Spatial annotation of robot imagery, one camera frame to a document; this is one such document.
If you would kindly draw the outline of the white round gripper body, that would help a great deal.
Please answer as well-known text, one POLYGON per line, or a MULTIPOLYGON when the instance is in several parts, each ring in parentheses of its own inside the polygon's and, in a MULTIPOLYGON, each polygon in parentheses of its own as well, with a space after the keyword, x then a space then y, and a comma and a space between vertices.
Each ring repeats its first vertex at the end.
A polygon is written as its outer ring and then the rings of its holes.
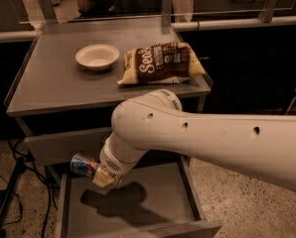
POLYGON ((101 149, 99 159, 101 164, 115 176, 124 176, 130 171, 130 166, 117 160, 106 146, 101 149))

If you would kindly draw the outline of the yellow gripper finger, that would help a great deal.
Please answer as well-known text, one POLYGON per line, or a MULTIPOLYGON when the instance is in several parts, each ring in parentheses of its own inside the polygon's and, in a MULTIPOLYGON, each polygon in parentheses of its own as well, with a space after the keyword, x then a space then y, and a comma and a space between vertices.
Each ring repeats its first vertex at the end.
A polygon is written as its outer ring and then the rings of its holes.
POLYGON ((92 182, 101 187, 107 187, 111 184, 116 184, 117 178, 114 174, 110 173, 106 168, 99 167, 96 172, 94 173, 94 177, 92 182))

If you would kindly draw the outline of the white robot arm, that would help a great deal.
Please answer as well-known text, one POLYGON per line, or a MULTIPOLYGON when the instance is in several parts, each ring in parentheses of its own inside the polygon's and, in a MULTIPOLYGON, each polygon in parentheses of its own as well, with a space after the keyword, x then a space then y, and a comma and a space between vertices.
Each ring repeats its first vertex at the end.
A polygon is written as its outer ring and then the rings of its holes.
POLYGON ((168 151, 296 191, 296 116, 196 114, 161 89, 120 103, 93 182, 119 182, 150 150, 168 151))

